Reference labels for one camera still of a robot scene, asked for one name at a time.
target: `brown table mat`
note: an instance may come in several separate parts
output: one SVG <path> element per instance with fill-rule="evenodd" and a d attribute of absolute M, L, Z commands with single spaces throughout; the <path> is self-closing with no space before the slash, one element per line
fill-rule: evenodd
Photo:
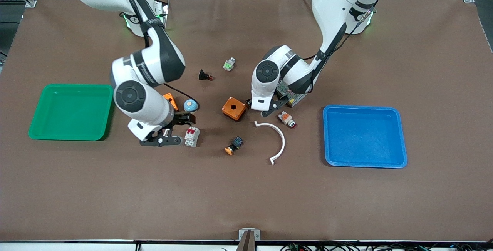
<path fill-rule="evenodd" d="M 50 83 L 108 84 L 111 62 L 143 47 L 117 12 L 78 0 L 27 9 L 0 75 L 0 239 L 488 240 L 493 231 L 493 65 L 476 7 L 381 0 L 371 26 L 329 60 L 289 130 L 275 115 L 222 115 L 250 97 L 272 46 L 303 57 L 322 41 L 306 0 L 171 0 L 169 36 L 187 69 L 171 85 L 201 104 L 199 146 L 141 147 L 114 111 L 101 142 L 35 141 L 30 122 Z M 232 72 L 222 69 L 236 58 Z M 199 69 L 215 81 L 199 81 Z M 160 93 L 169 92 L 164 86 Z M 185 98 L 174 94 L 179 105 Z M 322 108 L 395 107 L 409 163 L 330 167 Z M 287 146 L 276 165 L 278 134 Z M 176 129 L 184 135 L 185 127 Z M 235 136 L 243 148 L 228 156 Z"/>

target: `white robotic arm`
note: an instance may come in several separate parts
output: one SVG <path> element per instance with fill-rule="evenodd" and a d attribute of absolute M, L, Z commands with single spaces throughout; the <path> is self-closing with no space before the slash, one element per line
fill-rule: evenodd
<path fill-rule="evenodd" d="M 294 93 L 311 92 L 344 33 L 362 32 L 376 1 L 312 0 L 312 11 L 322 31 L 322 46 L 310 64 L 288 46 L 272 48 L 253 72 L 251 108 L 260 111 L 278 109 L 272 98 L 279 80 Z"/>
<path fill-rule="evenodd" d="M 90 7 L 123 11 L 139 17 L 143 35 L 152 44 L 140 51 L 116 59 L 111 67 L 111 84 L 117 107 L 132 118 L 128 127 L 141 145 L 177 145 L 181 138 L 171 136 L 173 125 L 195 123 L 188 113 L 175 113 L 173 106 L 153 88 L 179 79 L 185 70 L 180 50 L 169 39 L 162 21 L 155 16 L 147 0 L 81 0 Z"/>

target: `orange component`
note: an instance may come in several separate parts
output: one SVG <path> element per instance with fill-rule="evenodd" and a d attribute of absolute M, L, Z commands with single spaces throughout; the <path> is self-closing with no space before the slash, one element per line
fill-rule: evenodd
<path fill-rule="evenodd" d="M 171 93 L 166 93 L 165 95 L 163 95 L 163 97 L 166 98 L 166 100 L 168 100 L 171 103 L 171 105 L 174 107 L 174 110 L 180 111 L 178 109 L 178 106 L 176 105 L 176 102 L 174 101 L 174 97 L 173 97 L 173 95 L 171 95 Z"/>
<path fill-rule="evenodd" d="M 233 155 L 233 151 L 231 151 L 231 149 L 230 149 L 229 147 L 226 147 L 224 150 L 225 150 L 225 151 L 226 151 L 226 153 L 228 153 L 229 155 L 231 155 L 231 156 Z"/>
<path fill-rule="evenodd" d="M 227 102 L 222 107 L 222 113 L 227 117 L 233 119 L 234 121 L 238 122 L 240 121 L 240 117 L 243 115 L 246 108 L 247 107 L 242 102 L 236 100 L 233 97 L 229 97 Z"/>

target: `green led light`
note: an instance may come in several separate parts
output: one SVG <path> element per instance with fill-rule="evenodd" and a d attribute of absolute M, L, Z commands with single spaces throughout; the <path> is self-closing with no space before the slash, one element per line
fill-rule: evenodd
<path fill-rule="evenodd" d="M 128 20 L 127 20 L 127 17 L 125 16 L 125 14 L 123 15 L 123 19 L 125 19 L 125 22 L 127 23 L 127 27 L 130 28 L 130 24 L 128 23 Z"/>
<path fill-rule="evenodd" d="M 373 11 L 370 13 L 370 16 L 368 16 L 368 23 L 366 23 L 366 26 L 368 26 L 370 24 L 372 16 L 373 16 Z"/>

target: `circuit board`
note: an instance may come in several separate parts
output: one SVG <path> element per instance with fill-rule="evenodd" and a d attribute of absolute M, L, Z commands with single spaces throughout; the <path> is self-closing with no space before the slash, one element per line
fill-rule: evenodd
<path fill-rule="evenodd" d="M 283 81 L 279 81 L 276 90 L 281 95 L 285 95 L 285 96 L 287 96 L 289 98 L 289 101 L 287 102 L 287 105 L 290 106 L 290 107 L 294 107 L 298 102 L 301 101 L 301 99 L 305 98 L 305 96 L 307 95 L 306 93 L 298 94 L 298 93 L 292 92 L 289 89 L 289 87 L 287 86 L 287 84 L 285 82 L 283 82 Z"/>

